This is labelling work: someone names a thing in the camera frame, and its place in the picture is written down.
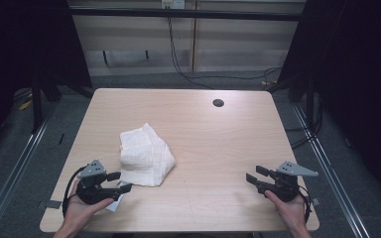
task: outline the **person's left hand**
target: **person's left hand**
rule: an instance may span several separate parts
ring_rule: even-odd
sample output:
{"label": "person's left hand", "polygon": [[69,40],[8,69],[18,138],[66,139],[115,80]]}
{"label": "person's left hand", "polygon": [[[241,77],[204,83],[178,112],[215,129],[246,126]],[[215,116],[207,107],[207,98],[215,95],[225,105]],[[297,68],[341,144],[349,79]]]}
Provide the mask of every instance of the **person's left hand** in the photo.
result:
{"label": "person's left hand", "polygon": [[89,205],[75,195],[78,183],[79,180],[76,180],[73,184],[63,224],[54,237],[74,237],[86,226],[97,211],[104,209],[114,201],[113,198],[106,198],[98,203]]}

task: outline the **person's right hand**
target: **person's right hand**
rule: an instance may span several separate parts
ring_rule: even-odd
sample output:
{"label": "person's right hand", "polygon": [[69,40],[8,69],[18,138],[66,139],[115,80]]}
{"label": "person's right hand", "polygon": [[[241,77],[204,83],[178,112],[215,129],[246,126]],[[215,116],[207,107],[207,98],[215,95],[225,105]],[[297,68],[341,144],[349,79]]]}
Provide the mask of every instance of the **person's right hand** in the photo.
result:
{"label": "person's right hand", "polygon": [[306,228],[305,223],[305,202],[300,195],[297,195],[292,201],[282,201],[274,192],[265,191],[265,195],[275,204],[287,229],[293,237],[311,238],[311,234]]}

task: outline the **white cloth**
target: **white cloth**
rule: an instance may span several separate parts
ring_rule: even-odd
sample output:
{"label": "white cloth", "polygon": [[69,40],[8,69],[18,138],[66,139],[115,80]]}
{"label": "white cloth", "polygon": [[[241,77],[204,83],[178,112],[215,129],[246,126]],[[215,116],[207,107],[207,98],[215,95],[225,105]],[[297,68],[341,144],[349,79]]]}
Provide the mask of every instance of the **white cloth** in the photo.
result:
{"label": "white cloth", "polygon": [[146,123],[120,134],[120,180],[137,185],[160,185],[176,160],[168,145]]}

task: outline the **wooden tabletop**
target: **wooden tabletop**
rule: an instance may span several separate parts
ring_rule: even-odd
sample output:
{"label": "wooden tabletop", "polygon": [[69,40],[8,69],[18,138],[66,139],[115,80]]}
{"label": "wooden tabletop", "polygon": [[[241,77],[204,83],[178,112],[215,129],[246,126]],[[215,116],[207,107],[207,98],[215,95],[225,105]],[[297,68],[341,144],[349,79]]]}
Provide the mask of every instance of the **wooden tabletop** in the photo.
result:
{"label": "wooden tabletop", "polygon": [[[221,99],[222,107],[213,105]],[[261,91],[98,89],[66,159],[52,200],[94,159],[120,171],[121,132],[149,123],[177,160],[160,186],[134,185],[116,212],[97,213],[88,231],[210,232],[284,230],[273,203],[246,181],[256,166],[296,162],[271,94]],[[299,184],[305,185],[302,178]],[[104,183],[103,187],[113,187]],[[48,208],[44,232],[56,232],[62,209]],[[316,213],[308,229],[318,229]]]}

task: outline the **silver metal bracket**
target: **silver metal bracket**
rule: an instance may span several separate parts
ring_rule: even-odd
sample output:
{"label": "silver metal bracket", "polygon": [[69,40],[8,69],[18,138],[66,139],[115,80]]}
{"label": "silver metal bracket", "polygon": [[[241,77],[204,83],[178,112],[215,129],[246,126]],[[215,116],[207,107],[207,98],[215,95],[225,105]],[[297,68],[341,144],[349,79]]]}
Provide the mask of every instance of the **silver metal bracket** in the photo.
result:
{"label": "silver metal bracket", "polygon": [[79,179],[83,179],[83,178],[97,176],[97,175],[105,174],[105,173],[106,173],[106,169],[101,164],[101,162],[99,162],[98,160],[94,160],[90,164],[88,164],[88,166],[85,167],[85,169],[83,169],[78,174],[77,177]]}
{"label": "silver metal bracket", "polygon": [[291,162],[284,162],[278,168],[277,172],[280,172],[289,176],[302,176],[302,177],[317,177],[318,172],[308,170],[297,164]]}

